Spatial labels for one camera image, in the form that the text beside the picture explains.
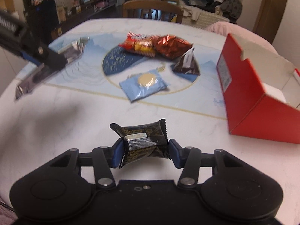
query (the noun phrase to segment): white table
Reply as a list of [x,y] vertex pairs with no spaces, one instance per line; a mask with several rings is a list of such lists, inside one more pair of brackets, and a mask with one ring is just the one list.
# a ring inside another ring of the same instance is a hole
[[[193,43],[221,50],[225,37],[175,23],[146,19],[103,19],[85,22],[70,34],[133,31],[143,34],[176,34]],[[275,179],[284,190],[277,218],[285,225],[300,222],[300,145],[233,136],[227,121],[176,109],[134,103],[101,94],[40,86],[32,95],[14,102],[13,80],[0,98],[0,196],[8,204],[13,183],[70,148],[91,152],[117,140],[109,125],[147,124],[166,118],[169,138],[182,146],[198,147],[204,153],[224,149]],[[171,161],[148,158],[122,170],[112,170],[120,179],[174,179],[181,170]],[[82,176],[94,181],[92,168]],[[199,182],[211,176],[201,168]]]

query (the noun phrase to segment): box label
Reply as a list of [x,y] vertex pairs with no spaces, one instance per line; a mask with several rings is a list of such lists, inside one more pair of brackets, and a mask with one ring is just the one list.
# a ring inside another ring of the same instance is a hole
[[227,88],[229,87],[229,85],[231,84],[232,78],[231,78],[227,63],[226,63],[223,55],[221,55],[221,57],[220,57],[220,60],[219,60],[218,66],[217,66],[217,70],[219,72],[223,91],[225,92],[227,90]]

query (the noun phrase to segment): shiny orange-brown wrapper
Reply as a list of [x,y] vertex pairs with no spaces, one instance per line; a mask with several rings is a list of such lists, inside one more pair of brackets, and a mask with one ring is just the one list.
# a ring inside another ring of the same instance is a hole
[[154,41],[155,50],[169,59],[182,56],[192,47],[192,43],[175,35],[165,35]]

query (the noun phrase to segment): open cardboard box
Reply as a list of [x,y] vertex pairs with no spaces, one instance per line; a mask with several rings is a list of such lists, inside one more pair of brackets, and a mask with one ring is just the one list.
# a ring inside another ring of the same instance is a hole
[[229,34],[217,71],[231,134],[300,144],[300,76],[291,62]]

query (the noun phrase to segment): wooden chair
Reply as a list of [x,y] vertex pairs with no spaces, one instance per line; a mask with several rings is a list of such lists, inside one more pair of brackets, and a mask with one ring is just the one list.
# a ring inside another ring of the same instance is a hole
[[172,20],[172,15],[177,14],[176,23],[181,24],[183,18],[183,11],[179,6],[168,2],[160,1],[160,0],[133,0],[133,1],[125,2],[123,4],[123,17],[128,18],[129,17],[128,11],[133,10],[132,17],[135,18],[138,9],[141,9],[139,15],[141,19],[146,18],[146,14],[144,13],[144,10],[148,11],[147,18],[152,19],[152,9],[156,10],[155,17],[154,17],[155,20],[163,20],[163,21],[170,22]]

